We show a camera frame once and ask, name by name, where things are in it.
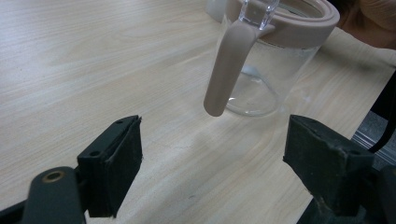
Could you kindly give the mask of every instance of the glass jug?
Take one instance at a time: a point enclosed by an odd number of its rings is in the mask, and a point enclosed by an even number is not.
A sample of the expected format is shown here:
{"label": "glass jug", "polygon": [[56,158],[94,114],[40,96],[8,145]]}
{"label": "glass jug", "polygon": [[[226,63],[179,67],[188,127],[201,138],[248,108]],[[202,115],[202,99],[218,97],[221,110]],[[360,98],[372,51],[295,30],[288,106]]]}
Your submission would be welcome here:
{"label": "glass jug", "polygon": [[208,114],[220,116],[225,107],[248,116],[276,111],[339,20],[326,0],[277,1],[228,0],[204,101]]}

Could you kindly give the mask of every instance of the pitcher handle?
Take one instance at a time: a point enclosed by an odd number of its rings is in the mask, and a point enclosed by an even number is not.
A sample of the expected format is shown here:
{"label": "pitcher handle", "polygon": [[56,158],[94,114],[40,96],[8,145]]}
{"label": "pitcher handle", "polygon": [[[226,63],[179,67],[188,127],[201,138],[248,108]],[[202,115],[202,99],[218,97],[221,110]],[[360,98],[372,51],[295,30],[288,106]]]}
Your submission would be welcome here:
{"label": "pitcher handle", "polygon": [[224,112],[250,49],[258,38],[274,30],[275,27],[270,24],[260,30],[240,20],[227,29],[219,46],[204,100],[204,108],[209,115],[218,117]]}

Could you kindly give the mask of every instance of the table surface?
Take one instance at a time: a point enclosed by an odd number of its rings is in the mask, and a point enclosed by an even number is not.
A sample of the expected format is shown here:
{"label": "table surface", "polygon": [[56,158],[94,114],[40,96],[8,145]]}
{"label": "table surface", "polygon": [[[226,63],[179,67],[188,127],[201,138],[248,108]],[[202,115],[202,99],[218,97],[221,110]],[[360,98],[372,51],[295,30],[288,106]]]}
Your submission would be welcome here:
{"label": "table surface", "polygon": [[0,209],[113,121],[142,116],[144,160],[116,219],[295,223],[311,196],[282,161],[290,114],[345,137],[389,80],[395,51],[335,29],[279,111],[203,108],[219,23],[204,0],[0,2]]}

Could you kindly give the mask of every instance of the hand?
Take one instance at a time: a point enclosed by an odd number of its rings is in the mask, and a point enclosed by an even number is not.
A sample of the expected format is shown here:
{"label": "hand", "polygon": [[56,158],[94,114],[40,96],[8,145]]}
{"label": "hand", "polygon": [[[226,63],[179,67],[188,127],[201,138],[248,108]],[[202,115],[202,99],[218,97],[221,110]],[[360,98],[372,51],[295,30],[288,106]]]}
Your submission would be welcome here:
{"label": "hand", "polygon": [[396,0],[332,0],[341,19],[337,26],[360,41],[396,49]]}

